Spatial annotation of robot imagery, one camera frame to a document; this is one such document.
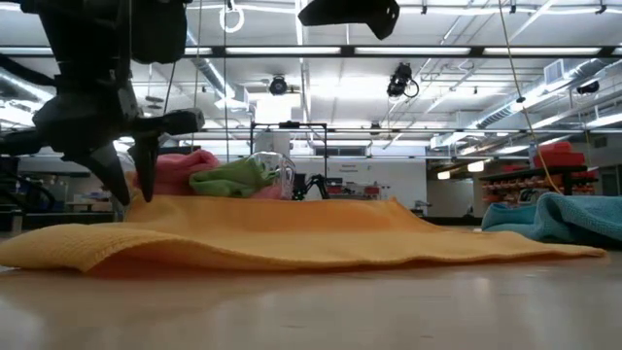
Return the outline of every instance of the yellow towel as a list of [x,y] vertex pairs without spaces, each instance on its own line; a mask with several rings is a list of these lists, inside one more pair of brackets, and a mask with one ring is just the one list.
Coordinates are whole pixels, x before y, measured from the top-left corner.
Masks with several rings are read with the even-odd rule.
[[394,200],[293,202],[204,196],[137,198],[125,223],[61,225],[0,244],[0,264],[90,271],[120,261],[285,270],[413,262],[601,257],[511,232],[437,227]]

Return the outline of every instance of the ceiling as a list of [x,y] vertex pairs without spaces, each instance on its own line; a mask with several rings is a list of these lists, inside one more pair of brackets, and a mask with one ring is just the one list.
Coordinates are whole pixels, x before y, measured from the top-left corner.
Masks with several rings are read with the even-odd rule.
[[[302,42],[296,37],[294,0],[237,0],[236,6],[247,6],[245,21],[235,33],[225,33],[219,24],[219,9],[223,1],[202,1],[198,10],[196,0],[189,5],[189,30],[200,38],[201,46],[216,45],[504,45],[501,17],[498,13],[482,16],[436,14],[421,15],[422,1],[398,1],[402,13],[393,35],[379,41],[366,25],[331,25],[302,29]],[[495,9],[497,0],[429,0],[432,9]],[[545,0],[517,0],[524,10],[536,11]],[[533,14],[519,12],[505,15],[508,34],[515,38],[513,45],[531,46],[617,46],[622,43],[620,20],[622,4],[605,1],[611,11],[602,15],[559,15],[570,10],[598,9],[598,0],[553,1],[550,13],[543,12],[535,20]],[[249,6],[270,8],[273,12],[254,11]],[[227,22],[236,21],[236,15],[227,16]],[[0,9],[0,47],[43,45],[48,42],[36,16]],[[543,68],[551,59],[515,59],[517,79],[521,87],[542,76]],[[53,75],[57,67],[51,58],[17,58],[23,65]],[[298,58],[228,58],[211,59],[225,80],[254,91],[251,99],[261,99],[265,82],[274,75],[285,76],[291,86],[302,85],[302,73],[309,79],[309,121],[329,123],[335,126],[369,126],[372,121],[382,121],[390,127],[457,127],[465,126],[484,110],[502,102],[516,88],[507,59],[432,59],[423,58],[305,58],[301,65]],[[408,62],[421,86],[418,98],[400,102],[394,107],[389,101],[386,88],[390,75],[400,62]],[[470,77],[461,78],[472,69]],[[147,95],[166,98],[167,84],[171,78],[172,65],[153,66],[132,64],[133,84],[143,106],[150,103]],[[607,77],[609,91],[617,90],[621,79]],[[248,125],[249,113],[223,111],[215,106],[220,98],[206,83],[188,59],[176,65],[169,95],[169,109],[188,108],[195,103],[208,119],[209,125],[222,125],[224,118],[229,126]],[[568,109],[567,93],[532,107],[535,118]],[[161,110],[149,110],[155,115]],[[430,135],[405,135],[404,139],[427,138]]]

